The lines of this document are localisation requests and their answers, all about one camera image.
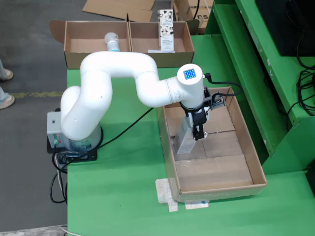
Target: black cable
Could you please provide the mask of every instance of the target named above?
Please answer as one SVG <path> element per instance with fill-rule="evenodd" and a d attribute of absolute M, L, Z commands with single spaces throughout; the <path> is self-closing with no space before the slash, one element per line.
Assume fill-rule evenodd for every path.
<path fill-rule="evenodd" d="M 55 167 L 58 171 L 61 171 L 61 169 L 60 169 L 60 168 L 56 165 L 56 163 L 55 163 L 55 155 L 56 155 L 56 151 L 53 152 L 53 155 L 52 155 L 52 157 L 51 157 L 51 158 L 52 158 L 53 165 L 54 165 L 54 167 Z"/>
<path fill-rule="evenodd" d="M 198 10 L 199 10 L 199 5 L 200 5 L 200 0 L 198 0 L 196 13 L 195 13 L 193 19 L 196 19 L 196 16 L 197 16 L 197 13 L 198 13 Z"/>
<path fill-rule="evenodd" d="M 289 13 L 288 13 L 288 5 L 289 5 L 289 1 L 286 3 L 285 5 L 285 13 L 286 13 L 286 16 L 287 18 L 291 21 L 291 23 L 301 32 L 304 33 L 304 30 L 302 30 L 296 23 L 294 23 L 294 21 L 291 19 L 291 17 L 289 16 Z"/>
<path fill-rule="evenodd" d="M 304 30 L 300 27 L 298 27 L 294 21 L 290 18 L 289 14 L 288 14 L 288 3 L 286 4 L 286 9 L 285 9 L 285 13 L 286 13 L 286 16 L 288 17 L 288 19 L 291 21 L 291 23 L 298 29 L 300 30 L 302 33 L 304 33 Z M 300 47 L 300 44 L 301 42 L 305 39 L 305 35 L 302 36 L 302 38 L 300 39 L 300 41 L 298 42 L 297 46 L 296 46 L 296 58 L 298 60 L 298 62 L 300 63 L 300 65 L 302 67 L 304 67 L 305 69 L 302 70 L 299 74 L 299 78 L 298 78 L 298 81 L 296 83 L 296 87 L 297 87 L 297 95 L 298 95 L 298 101 L 295 102 L 291 107 L 290 109 L 288 110 L 287 114 L 286 114 L 286 128 L 287 130 L 289 131 L 289 127 L 288 127 L 288 121 L 289 121 L 289 113 L 291 112 L 291 110 L 293 109 L 293 107 L 296 105 L 296 104 L 299 104 L 299 106 L 301 108 L 303 108 L 310 116 L 314 116 L 315 114 L 313 112 L 315 112 L 315 106 L 311 106 L 311 105 L 308 105 L 305 103 L 306 100 L 312 98 L 315 96 L 315 94 L 303 99 L 303 96 L 302 96 L 302 91 L 305 90 L 305 89 L 310 89 L 310 88 L 315 88 L 315 65 L 313 66 L 307 66 L 305 65 L 301 58 L 300 58 L 300 55 L 299 55 L 299 47 Z M 311 80 L 302 84 L 302 82 L 307 79 L 308 77 L 312 76 Z"/>
<path fill-rule="evenodd" d="M 51 184 L 50 184 L 50 190 L 49 190 L 49 196 L 50 196 L 50 200 L 53 202 L 53 203 L 64 203 L 65 200 L 62 200 L 62 201 L 55 201 L 54 198 L 53 198 L 53 185 L 54 185 L 54 182 L 55 182 L 55 179 L 57 177 L 57 173 L 55 173 L 54 177 L 53 177 L 53 180 L 51 181 Z"/>
<path fill-rule="evenodd" d="M 125 129 L 123 132 L 121 132 L 121 133 L 120 133 L 119 135 L 117 135 L 115 138 L 113 138 L 113 139 L 111 139 L 110 141 L 108 141 L 108 142 L 102 144 L 102 145 L 99 146 L 97 149 L 100 149 L 100 148 L 104 147 L 105 145 L 108 145 L 108 144 L 110 144 L 111 142 L 113 142 L 113 141 L 115 141 L 116 139 L 118 139 L 120 136 L 122 136 L 124 133 L 126 133 L 130 128 L 132 128 L 135 124 L 137 124 L 146 114 L 148 114 L 148 113 L 149 113 L 150 111 L 152 111 L 152 110 L 153 110 L 153 108 L 150 108 L 149 110 L 147 110 L 142 116 L 140 116 L 140 117 L 139 117 L 134 123 L 132 123 L 127 129 Z M 84 157 L 84 156 L 86 156 L 86 154 L 83 154 L 83 155 L 81 155 L 81 156 L 79 156 L 79 157 L 77 157 L 77 158 L 75 158 L 75 159 L 69 161 L 67 164 L 65 164 L 65 165 L 60 169 L 60 171 L 62 171 L 65 167 L 67 167 L 67 166 L 70 165 L 71 163 L 73 163 L 73 162 L 79 160 L 80 158 L 82 158 L 82 157 Z"/>
<path fill-rule="evenodd" d="M 65 184 L 64 196 L 65 196 L 65 199 L 68 201 L 68 182 Z"/>
<path fill-rule="evenodd" d="M 118 139 L 120 136 L 122 136 L 124 133 L 126 133 L 130 128 L 132 128 L 135 124 L 138 123 L 138 121 L 140 121 L 146 114 L 148 114 L 150 111 L 152 111 L 153 108 L 150 108 L 149 110 L 147 110 L 142 116 L 140 116 L 134 123 L 132 123 L 127 129 L 125 129 L 123 132 L 121 132 L 119 135 L 117 135 L 115 138 L 113 138 L 112 140 L 102 144 L 101 146 L 98 147 L 98 149 L 104 147 L 105 145 L 110 144 L 112 141 L 115 141 L 116 139 Z"/>
<path fill-rule="evenodd" d="M 103 145 L 100 145 L 97 149 L 100 149 L 100 148 L 104 147 L 105 145 L 107 145 L 107 144 L 109 144 L 109 143 L 115 141 L 116 139 L 118 139 L 120 136 L 122 136 L 124 133 L 126 133 L 130 128 L 132 128 L 135 124 L 137 124 L 146 114 L 148 114 L 148 113 L 149 113 L 150 111 L 152 111 L 152 110 L 153 110 L 153 108 L 150 108 L 150 109 L 149 109 L 148 111 L 146 111 L 141 117 L 139 117 L 134 123 L 132 123 L 127 129 L 125 129 L 123 132 L 121 132 L 119 135 L 117 135 L 115 138 L 111 139 L 110 141 L 104 143 Z M 56 165 L 56 163 L 55 163 L 55 161 L 54 161 L 54 158 L 53 158 L 54 166 L 56 165 L 55 167 L 58 169 L 57 171 L 59 172 L 59 175 L 60 175 L 60 184 L 61 184 L 61 186 L 62 186 L 62 193 L 63 193 L 64 200 L 63 200 L 63 201 L 60 201 L 60 202 L 56 202 L 56 201 L 53 200 L 53 198 L 52 198 L 52 185 L 51 185 L 50 196 L 51 196 L 52 202 L 54 202 L 54 203 L 64 203 L 64 202 L 66 202 L 66 203 L 67 203 L 67 189 L 68 189 L 68 183 L 66 183 L 66 185 L 65 185 L 65 190 L 63 190 L 63 180 L 62 180 L 62 178 L 61 178 L 61 172 L 67 174 L 67 172 L 64 171 L 65 167 L 67 167 L 68 165 L 70 165 L 70 164 L 73 163 L 73 162 L 76 162 L 76 161 L 80 160 L 80 158 L 85 157 L 85 156 L 86 156 L 86 154 L 83 154 L 83 155 L 81 155 L 81 156 L 79 156 L 79 157 L 77 157 L 77 158 L 75 158 L 75 159 L 72 159 L 72 160 L 69 161 L 67 164 L 65 164 L 61 169 L 57 167 L 57 165 Z M 54 181 L 55 181 L 55 179 L 56 179 L 56 176 L 57 176 L 57 174 L 55 174 L 55 176 L 54 176 L 54 178 L 53 178 L 53 181 L 52 181 L 52 184 L 54 183 Z"/>
<path fill-rule="evenodd" d="M 243 87 L 236 83 L 236 82 L 232 82 L 232 81 L 223 81 L 223 82 L 214 82 L 212 81 L 212 77 L 211 77 L 211 74 L 210 73 L 206 73 L 205 74 L 205 78 L 207 78 L 208 82 L 210 84 L 213 84 L 213 85 L 223 85 L 223 84 L 231 84 L 231 85 L 236 85 L 237 87 L 240 88 L 240 90 L 236 93 L 221 93 L 221 92 L 216 92 L 212 95 L 212 101 L 215 101 L 215 98 L 216 96 L 227 96 L 227 97 L 233 97 L 233 96 L 237 96 L 239 95 L 242 91 L 243 91 Z"/>
<path fill-rule="evenodd" d="M 301 44 L 301 42 L 303 41 L 303 39 L 305 38 L 305 35 L 300 39 L 300 41 L 298 42 L 297 46 L 296 46 L 296 58 L 297 60 L 299 61 L 299 63 L 301 64 L 301 66 L 303 66 L 305 69 L 315 69 L 315 65 L 313 66 L 307 66 L 305 65 L 301 59 L 300 59 L 300 56 L 299 56 L 299 46 Z"/>

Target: yellow floor line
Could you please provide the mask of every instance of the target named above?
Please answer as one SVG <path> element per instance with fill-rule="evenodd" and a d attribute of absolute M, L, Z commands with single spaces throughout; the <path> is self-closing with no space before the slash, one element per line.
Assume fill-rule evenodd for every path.
<path fill-rule="evenodd" d="M 10 95 L 15 98 L 25 98 L 25 97 L 61 97 L 63 92 L 18 92 L 10 93 Z"/>

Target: white carton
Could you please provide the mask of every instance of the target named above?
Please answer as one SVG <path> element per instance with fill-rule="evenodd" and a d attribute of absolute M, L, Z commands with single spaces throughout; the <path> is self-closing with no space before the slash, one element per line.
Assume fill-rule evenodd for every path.
<path fill-rule="evenodd" d="M 173 10 L 158 11 L 158 37 L 161 51 L 174 50 Z"/>

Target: clear plastic cup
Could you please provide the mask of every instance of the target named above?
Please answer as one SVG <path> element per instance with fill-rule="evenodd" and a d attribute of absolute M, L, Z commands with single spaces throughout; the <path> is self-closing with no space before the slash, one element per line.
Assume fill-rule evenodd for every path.
<path fill-rule="evenodd" d="M 110 32 L 105 35 L 107 50 L 110 52 L 120 52 L 118 35 Z"/>

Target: gray control box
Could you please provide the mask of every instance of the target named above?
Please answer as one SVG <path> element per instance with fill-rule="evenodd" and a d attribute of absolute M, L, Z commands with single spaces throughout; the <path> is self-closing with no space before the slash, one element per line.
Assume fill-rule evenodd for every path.
<path fill-rule="evenodd" d="M 65 140 L 61 132 L 61 113 L 47 113 L 47 137 L 52 148 L 64 148 Z"/>

